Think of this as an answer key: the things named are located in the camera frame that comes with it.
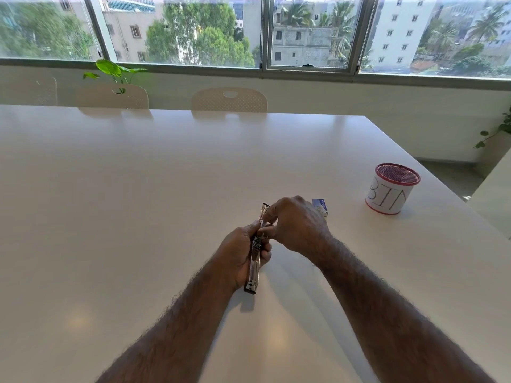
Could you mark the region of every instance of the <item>hairy forearm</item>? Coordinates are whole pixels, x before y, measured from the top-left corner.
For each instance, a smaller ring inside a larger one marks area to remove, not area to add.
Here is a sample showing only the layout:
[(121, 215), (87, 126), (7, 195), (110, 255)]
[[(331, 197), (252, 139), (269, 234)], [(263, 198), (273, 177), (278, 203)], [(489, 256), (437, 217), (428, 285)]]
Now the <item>hairy forearm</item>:
[(98, 383), (196, 382), (232, 294), (221, 269), (210, 260)]
[(341, 242), (314, 256), (382, 383), (493, 382), (454, 342)]

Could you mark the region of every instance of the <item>perforated chair back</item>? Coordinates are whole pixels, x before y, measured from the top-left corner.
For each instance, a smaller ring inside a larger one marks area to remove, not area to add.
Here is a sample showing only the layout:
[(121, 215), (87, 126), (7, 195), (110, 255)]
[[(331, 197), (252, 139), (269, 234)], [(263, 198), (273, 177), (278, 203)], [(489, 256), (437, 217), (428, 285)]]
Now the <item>perforated chair back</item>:
[(140, 86), (117, 83), (97, 83), (76, 92), (78, 107), (113, 109), (149, 109), (147, 92)]
[(215, 87), (192, 97), (192, 110), (268, 112), (268, 101), (259, 91), (241, 87)]
[(57, 106), (57, 80), (35, 77), (2, 86), (3, 103), (16, 105)]

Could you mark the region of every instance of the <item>red rim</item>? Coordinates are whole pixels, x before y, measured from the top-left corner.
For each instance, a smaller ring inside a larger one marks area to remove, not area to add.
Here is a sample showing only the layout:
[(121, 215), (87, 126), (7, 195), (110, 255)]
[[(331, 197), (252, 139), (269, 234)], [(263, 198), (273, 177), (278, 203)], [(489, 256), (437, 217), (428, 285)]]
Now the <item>red rim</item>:
[[(396, 180), (392, 180), (392, 179), (389, 179), (388, 177), (385, 177), (383, 176), (380, 172), (378, 172), (378, 168), (381, 167), (381, 166), (385, 166), (385, 165), (390, 165), (390, 166), (397, 166), (399, 168), (402, 168), (404, 170), (407, 170), (408, 172), (414, 174), (415, 176), (417, 176), (417, 181), (413, 182), (413, 183), (403, 183), (401, 181), (396, 181)], [(376, 174), (378, 176), (380, 176), (382, 179), (384, 180), (387, 180), (389, 183), (393, 183), (393, 184), (398, 184), (398, 185), (405, 185), (405, 186), (410, 186), (410, 185), (417, 185), (419, 182), (421, 182), (421, 177), (419, 176), (419, 174), (414, 171), (413, 169), (407, 167), (407, 166), (404, 166), (404, 165), (399, 165), (399, 164), (394, 164), (394, 163), (391, 163), (391, 162), (384, 162), (383, 164), (378, 164), (376, 166), (376, 168), (374, 168), (374, 171), (376, 172)]]
[(386, 212), (381, 212), (381, 211), (378, 211), (377, 209), (374, 209), (373, 207), (371, 207), (371, 206), (369, 205), (369, 203), (367, 202), (367, 199), (365, 200), (365, 203), (367, 204), (367, 206), (368, 206), (371, 210), (376, 211), (376, 212), (378, 212), (378, 213), (382, 213), (382, 214), (384, 214), (384, 215), (397, 215), (399, 212), (401, 212), (401, 210), (399, 210), (399, 212), (396, 212), (396, 213), (386, 213)]

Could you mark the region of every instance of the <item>red mesh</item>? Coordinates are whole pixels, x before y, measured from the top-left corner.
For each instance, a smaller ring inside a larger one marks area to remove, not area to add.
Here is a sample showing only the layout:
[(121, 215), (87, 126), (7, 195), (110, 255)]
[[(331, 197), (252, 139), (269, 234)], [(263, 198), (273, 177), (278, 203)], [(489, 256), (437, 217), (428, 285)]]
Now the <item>red mesh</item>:
[(376, 171), (385, 179), (397, 181), (402, 184), (418, 183), (421, 179), (417, 173), (411, 169), (397, 164), (380, 164)]

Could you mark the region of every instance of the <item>hand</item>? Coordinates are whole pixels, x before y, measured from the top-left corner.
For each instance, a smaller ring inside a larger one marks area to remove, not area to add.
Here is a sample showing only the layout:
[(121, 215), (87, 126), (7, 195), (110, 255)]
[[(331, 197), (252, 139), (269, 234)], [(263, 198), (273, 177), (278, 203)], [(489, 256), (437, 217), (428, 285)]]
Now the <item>hand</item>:
[[(245, 227), (238, 227), (228, 234), (214, 253), (212, 261), (219, 264), (219, 268), (232, 284), (233, 291), (242, 287), (247, 279), (250, 252), (250, 238), (259, 230), (259, 221)], [(262, 241), (261, 266), (271, 258), (271, 244), (268, 238)]]
[(275, 239), (286, 248), (297, 251), (312, 263), (318, 245), (332, 237), (324, 217), (301, 196), (282, 198), (266, 211), (265, 222), (276, 226), (261, 228), (258, 234)]

